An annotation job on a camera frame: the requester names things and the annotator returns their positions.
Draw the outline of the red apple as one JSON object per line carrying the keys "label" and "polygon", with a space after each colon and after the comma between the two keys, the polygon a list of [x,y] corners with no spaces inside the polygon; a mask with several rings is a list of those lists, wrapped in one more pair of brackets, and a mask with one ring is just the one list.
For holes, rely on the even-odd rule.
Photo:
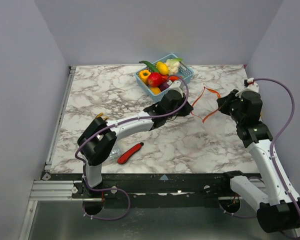
{"label": "red apple", "polygon": [[160,73],[152,72],[147,79],[147,83],[151,87],[158,87],[163,82],[163,78]]}

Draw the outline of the clear zip top bag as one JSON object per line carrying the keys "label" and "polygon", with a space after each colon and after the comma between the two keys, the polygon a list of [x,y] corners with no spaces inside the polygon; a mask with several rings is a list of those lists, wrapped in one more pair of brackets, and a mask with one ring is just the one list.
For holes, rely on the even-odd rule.
{"label": "clear zip top bag", "polygon": [[197,125],[210,137],[225,143],[236,142],[236,124],[230,116],[219,111],[217,100],[221,94],[206,84],[202,84],[202,91],[192,102],[194,117]]}

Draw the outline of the yellow lemon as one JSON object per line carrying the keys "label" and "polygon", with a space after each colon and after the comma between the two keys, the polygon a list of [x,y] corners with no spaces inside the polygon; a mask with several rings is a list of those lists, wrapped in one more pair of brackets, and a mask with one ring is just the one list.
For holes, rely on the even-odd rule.
{"label": "yellow lemon", "polygon": [[156,68],[161,75],[164,75],[164,76],[169,75],[169,68],[164,62],[158,61],[156,63]]}

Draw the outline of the green cucumber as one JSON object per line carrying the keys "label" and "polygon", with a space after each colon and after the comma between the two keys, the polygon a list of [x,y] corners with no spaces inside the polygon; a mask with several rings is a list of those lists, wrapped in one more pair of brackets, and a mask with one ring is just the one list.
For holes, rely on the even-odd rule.
{"label": "green cucumber", "polygon": [[158,68],[152,64],[149,61],[146,60],[142,60],[138,62],[139,64],[145,64],[147,66],[147,68],[152,72],[152,73],[159,73],[160,71],[158,70]]}

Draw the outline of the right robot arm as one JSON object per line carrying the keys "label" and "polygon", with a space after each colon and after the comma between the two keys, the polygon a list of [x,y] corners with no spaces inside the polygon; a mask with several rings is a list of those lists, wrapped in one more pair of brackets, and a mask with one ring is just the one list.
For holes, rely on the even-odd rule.
{"label": "right robot arm", "polygon": [[251,154],[266,191],[257,188],[239,171],[225,173],[220,191],[240,195],[255,211],[259,225],[266,233],[300,228],[300,195],[278,159],[273,137],[261,121],[263,102],[259,93],[233,90],[217,99],[218,110],[236,123],[236,132]]}

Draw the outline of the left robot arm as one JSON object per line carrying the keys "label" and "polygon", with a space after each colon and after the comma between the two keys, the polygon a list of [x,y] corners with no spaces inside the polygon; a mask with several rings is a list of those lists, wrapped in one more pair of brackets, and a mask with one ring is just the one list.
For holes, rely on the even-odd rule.
{"label": "left robot arm", "polygon": [[100,194],[102,164],[110,156],[116,141],[158,129],[173,117],[188,116],[193,110],[188,97],[188,90],[172,89],[159,102],[132,117],[114,121],[95,118],[78,138],[75,152],[75,158],[83,162],[83,191],[91,198]]}

